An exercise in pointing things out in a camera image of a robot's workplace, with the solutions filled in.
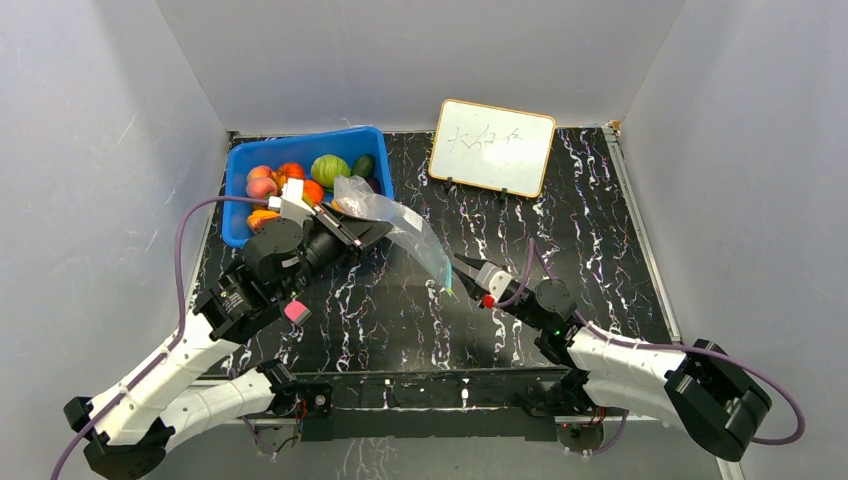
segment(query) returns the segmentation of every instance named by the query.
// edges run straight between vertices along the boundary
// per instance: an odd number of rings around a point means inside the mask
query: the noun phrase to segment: whiteboard stand
[[[553,117],[448,99],[442,103],[429,174],[454,183],[538,197],[547,170]]]

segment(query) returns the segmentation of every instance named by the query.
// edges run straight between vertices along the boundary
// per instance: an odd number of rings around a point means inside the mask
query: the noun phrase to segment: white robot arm
[[[529,248],[532,254],[532,242]],[[617,407],[654,417],[733,462],[754,440],[771,399],[744,370],[722,361],[714,343],[699,340],[687,353],[614,335],[580,316],[562,281],[549,278],[531,290],[526,273],[518,281],[486,260],[456,257],[464,265],[455,265],[454,273],[469,297],[539,330],[535,344],[542,354],[571,368],[543,404],[566,403],[574,413]],[[466,273],[467,267],[475,271]]]
[[[65,406],[65,416],[78,432],[75,441],[84,435],[89,442],[84,453],[93,471],[110,480],[136,480],[188,438],[248,414],[286,416],[301,404],[304,413],[329,414],[331,387],[298,382],[276,360],[214,388],[186,391],[216,361],[271,322],[286,317],[301,325],[309,311],[290,299],[327,267],[358,262],[392,229],[389,223],[333,213],[320,205],[309,208],[295,190],[288,192],[292,199],[271,199],[286,214],[265,224],[218,283],[198,296],[184,328],[105,392],[76,397]],[[738,461],[756,440],[771,399],[726,361],[715,344],[699,340],[698,348],[669,351],[614,335],[580,316],[561,281],[543,280],[531,290],[527,273],[518,282],[485,260],[457,258],[478,270],[472,276],[454,266],[472,299],[540,331],[535,344],[541,353],[570,368],[544,393],[544,405],[578,414],[618,407],[654,417],[685,429],[704,449],[729,461]],[[799,416],[795,438],[803,427]]]

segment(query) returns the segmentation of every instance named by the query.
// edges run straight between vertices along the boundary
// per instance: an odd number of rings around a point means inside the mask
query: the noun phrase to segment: blue plastic basket
[[[386,142],[383,133],[374,127],[356,127],[336,132],[243,143],[230,151],[224,193],[247,196],[247,174],[260,165],[277,169],[284,163],[299,163],[306,171],[306,178],[309,178],[312,162],[322,155],[336,155],[349,166],[353,166],[353,162],[366,153],[376,159],[374,177],[380,182],[383,195],[394,200]],[[331,193],[324,196],[325,202],[332,199]],[[227,245],[242,248],[253,236],[253,232],[247,227],[247,217],[252,211],[253,208],[246,203],[224,203],[222,236]]]

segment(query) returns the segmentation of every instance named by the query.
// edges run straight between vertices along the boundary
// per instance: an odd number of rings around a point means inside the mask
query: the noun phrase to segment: gray wall
[[[157,0],[228,130],[433,129],[446,98],[621,119],[684,0]]]
[[[809,419],[746,478],[848,470],[848,4],[690,0],[627,113],[632,184],[684,336],[771,372]],[[762,434],[794,428],[776,407]]]
[[[64,403],[173,328],[226,134],[152,0],[0,2],[0,132],[0,476],[45,480]],[[100,477],[77,451],[62,478]]]

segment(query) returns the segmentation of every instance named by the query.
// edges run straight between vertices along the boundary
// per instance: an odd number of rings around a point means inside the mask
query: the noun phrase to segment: clear plastic bag
[[[386,237],[409,252],[448,293],[452,293],[450,258],[433,233],[433,228],[421,215],[398,202],[375,194],[362,177],[336,177],[333,193],[334,204],[344,213],[391,223],[392,231]]]

